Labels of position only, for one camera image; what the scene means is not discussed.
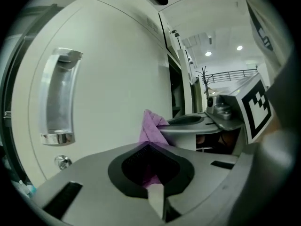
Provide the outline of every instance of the chrome knob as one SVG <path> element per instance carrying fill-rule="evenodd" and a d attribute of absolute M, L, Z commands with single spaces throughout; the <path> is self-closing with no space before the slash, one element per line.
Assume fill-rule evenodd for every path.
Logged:
<path fill-rule="evenodd" d="M 64 155 L 57 156 L 55 158 L 55 163 L 58 165 L 60 170 L 63 170 L 72 164 L 70 158 Z"/>

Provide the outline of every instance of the black slot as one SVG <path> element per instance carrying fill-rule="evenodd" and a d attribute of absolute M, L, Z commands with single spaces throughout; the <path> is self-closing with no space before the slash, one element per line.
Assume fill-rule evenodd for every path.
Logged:
<path fill-rule="evenodd" d="M 51 216 L 61 219 L 64 213 L 67 211 L 79 191 L 82 185 L 69 182 L 44 208 L 43 210 L 49 213 Z"/>
<path fill-rule="evenodd" d="M 190 116 L 182 116 L 179 118 L 175 118 L 170 120 L 167 126 L 174 126 L 174 125 L 193 125 L 197 123 L 201 123 L 204 119 L 198 115 L 190 115 Z"/>
<path fill-rule="evenodd" d="M 214 165 L 219 168 L 225 168 L 225 169 L 232 169 L 235 164 L 233 163 L 227 163 L 227 162 L 222 162 L 222 161 L 214 161 L 211 163 L 211 165 Z"/>

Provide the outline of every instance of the door handle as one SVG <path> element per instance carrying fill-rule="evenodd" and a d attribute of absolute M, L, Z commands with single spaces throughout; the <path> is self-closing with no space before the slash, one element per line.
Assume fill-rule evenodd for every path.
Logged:
<path fill-rule="evenodd" d="M 40 138 L 46 145 L 75 142 L 73 94 L 82 53 L 56 48 L 46 62 L 40 85 Z"/>

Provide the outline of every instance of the white ceiling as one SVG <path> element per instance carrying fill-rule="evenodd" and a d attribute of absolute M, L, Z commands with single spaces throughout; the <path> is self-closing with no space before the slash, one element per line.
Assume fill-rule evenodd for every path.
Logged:
<path fill-rule="evenodd" d="M 253 40 L 245 0 L 184 0 L 164 9 L 163 13 L 198 67 L 229 59 L 246 64 L 263 62 Z M 212 55 L 205 56 L 207 51 Z"/>

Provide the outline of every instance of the purple cloth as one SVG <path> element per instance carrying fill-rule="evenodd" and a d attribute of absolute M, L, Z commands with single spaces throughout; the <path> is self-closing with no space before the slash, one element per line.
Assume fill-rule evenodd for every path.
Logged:
<path fill-rule="evenodd" d="M 157 126 L 166 125 L 169 124 L 162 116 L 159 116 L 150 110 L 145 110 L 139 142 L 159 142 L 168 145 L 168 142 L 157 128 Z"/>
<path fill-rule="evenodd" d="M 157 126 L 165 125 L 168 125 L 168 122 L 162 116 L 150 110 L 145 110 L 139 142 L 159 142 L 168 145 L 168 142 L 157 128 Z M 143 177 L 143 187 L 147 188 L 151 184 L 161 184 L 161 182 L 157 175 L 152 172 L 151 166 L 148 165 Z"/>

